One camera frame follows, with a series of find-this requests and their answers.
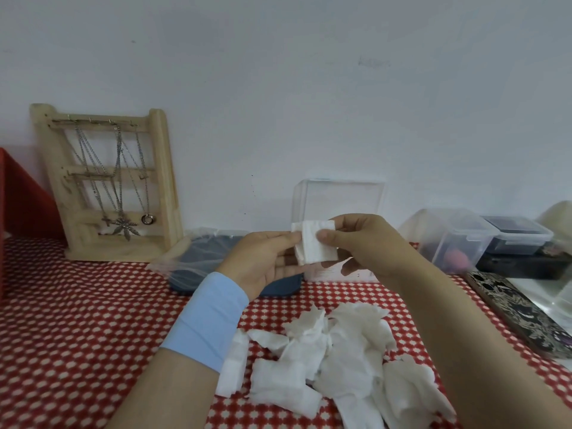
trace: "phone case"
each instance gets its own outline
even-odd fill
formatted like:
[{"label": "phone case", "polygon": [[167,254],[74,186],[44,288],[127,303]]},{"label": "phone case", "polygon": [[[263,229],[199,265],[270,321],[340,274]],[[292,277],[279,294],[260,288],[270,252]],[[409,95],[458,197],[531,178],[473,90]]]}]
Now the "phone case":
[{"label": "phone case", "polygon": [[487,272],[468,272],[464,278],[534,352],[546,358],[572,358],[572,336],[510,281]]}]

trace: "clear plastic box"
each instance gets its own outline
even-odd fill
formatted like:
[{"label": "clear plastic box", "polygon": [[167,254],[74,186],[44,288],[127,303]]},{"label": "clear plastic box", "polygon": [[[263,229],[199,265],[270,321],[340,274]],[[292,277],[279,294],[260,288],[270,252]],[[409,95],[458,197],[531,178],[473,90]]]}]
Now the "clear plastic box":
[{"label": "clear plastic box", "polygon": [[474,269],[499,233],[468,209],[427,209],[420,225],[419,253],[447,274]]},{"label": "clear plastic box", "polygon": [[499,234],[487,247],[487,253],[534,254],[554,236],[552,230],[528,218],[497,216],[483,216],[483,218],[499,230]]},{"label": "clear plastic box", "polygon": [[[385,183],[333,179],[304,179],[294,188],[292,222],[327,220],[347,213],[379,213]],[[341,275],[342,264],[328,269],[319,264],[306,271],[306,281],[323,282],[376,282],[370,271],[356,271],[347,277]]]}]

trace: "jewelry rack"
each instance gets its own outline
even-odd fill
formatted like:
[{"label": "jewelry rack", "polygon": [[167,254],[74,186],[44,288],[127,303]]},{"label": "jewelry rack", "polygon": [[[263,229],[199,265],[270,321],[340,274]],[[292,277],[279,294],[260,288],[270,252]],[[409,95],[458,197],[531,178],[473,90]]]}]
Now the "jewelry rack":
[{"label": "jewelry rack", "polygon": [[[170,155],[167,118],[164,111],[152,108],[145,117],[61,114],[49,104],[37,103],[30,106],[30,116],[39,138],[50,185],[68,240],[68,249],[65,253],[68,259],[150,262],[168,251],[183,237]],[[118,135],[117,165],[115,167],[88,165],[85,157],[83,163],[75,162],[74,156],[80,159],[80,155],[69,142],[64,132],[66,129],[75,129],[78,137],[83,134],[84,130],[116,132]],[[125,144],[121,138],[121,132],[131,132],[136,135],[138,133],[149,134],[154,168],[145,167],[139,137],[137,137],[137,144],[143,169],[139,168],[128,150],[127,152],[136,168],[127,167],[125,154],[119,153],[121,145]],[[121,167],[121,157],[124,158],[126,167]],[[121,181],[132,181],[135,186],[134,181],[137,179],[145,182],[147,208],[149,204],[147,179],[157,184],[158,213],[151,215],[150,211],[147,210],[141,216],[141,212],[123,211],[122,197],[117,198],[113,184],[119,181],[119,195],[122,196]],[[95,187],[97,181],[102,186],[105,186],[106,182],[104,181],[107,181],[108,184],[111,183],[111,192],[117,198],[118,208],[115,211],[104,210],[100,198],[97,200],[101,206],[101,211],[91,208],[87,201],[85,189],[79,183],[80,181],[89,181],[92,187]],[[139,202],[143,207],[144,203],[141,198],[139,198]],[[101,234],[99,228],[103,221],[108,226],[110,223],[117,225],[114,233],[118,234]],[[139,226],[141,223],[143,225],[160,225],[162,235],[140,236],[139,232],[134,230],[135,227],[128,226]]]}]

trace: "red polka dot tablecloth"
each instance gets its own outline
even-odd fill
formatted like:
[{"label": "red polka dot tablecloth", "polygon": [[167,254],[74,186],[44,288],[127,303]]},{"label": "red polka dot tablecloth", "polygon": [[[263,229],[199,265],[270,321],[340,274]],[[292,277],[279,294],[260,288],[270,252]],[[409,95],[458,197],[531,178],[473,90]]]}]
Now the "red polka dot tablecloth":
[{"label": "red polka dot tablecloth", "polygon": [[[145,264],[72,262],[57,241],[6,240],[4,299],[0,301],[0,428],[101,428],[151,360],[188,301]],[[572,408],[572,374],[541,358],[460,279],[453,277],[506,340]],[[244,311],[240,327],[282,332],[311,304],[333,310],[345,301],[379,304],[398,351],[433,367],[411,316],[399,297],[379,284],[306,283],[289,298],[258,299]],[[314,419],[245,398],[252,363],[271,358],[251,342],[242,390],[215,397],[208,415],[212,429],[342,428],[332,401],[323,399]],[[433,427],[460,427],[435,422]]]}]

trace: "person's right hand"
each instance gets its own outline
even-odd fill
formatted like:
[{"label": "person's right hand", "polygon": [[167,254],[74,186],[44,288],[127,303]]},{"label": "person's right hand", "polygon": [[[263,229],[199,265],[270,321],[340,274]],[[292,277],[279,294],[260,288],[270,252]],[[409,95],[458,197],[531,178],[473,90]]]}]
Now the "person's right hand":
[{"label": "person's right hand", "polygon": [[413,269],[427,261],[379,215],[346,214],[332,220],[336,230],[322,229],[318,240],[338,248],[337,262],[323,262],[325,268],[350,257],[341,268],[343,275],[369,269],[383,283],[401,281]]}]

